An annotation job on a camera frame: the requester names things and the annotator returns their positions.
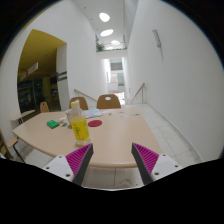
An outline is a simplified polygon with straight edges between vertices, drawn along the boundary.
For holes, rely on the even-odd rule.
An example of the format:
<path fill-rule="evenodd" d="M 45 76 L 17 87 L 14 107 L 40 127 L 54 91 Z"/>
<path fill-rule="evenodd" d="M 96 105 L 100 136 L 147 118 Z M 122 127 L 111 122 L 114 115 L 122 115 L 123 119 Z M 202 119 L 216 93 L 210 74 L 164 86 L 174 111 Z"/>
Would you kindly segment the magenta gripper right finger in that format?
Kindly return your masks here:
<path fill-rule="evenodd" d="M 166 153 L 157 154 L 137 143 L 132 144 L 131 152 L 144 185 L 182 169 L 182 166 Z"/>

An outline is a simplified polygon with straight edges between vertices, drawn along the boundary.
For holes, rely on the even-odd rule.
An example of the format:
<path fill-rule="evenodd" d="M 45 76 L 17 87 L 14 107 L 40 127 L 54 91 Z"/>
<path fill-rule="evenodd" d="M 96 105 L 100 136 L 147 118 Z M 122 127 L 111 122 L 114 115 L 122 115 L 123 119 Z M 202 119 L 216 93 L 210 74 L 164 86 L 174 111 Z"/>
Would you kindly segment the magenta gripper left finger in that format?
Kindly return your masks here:
<path fill-rule="evenodd" d="M 66 156 L 56 156 L 44 170 L 81 186 L 92 155 L 93 144 L 88 144 Z"/>

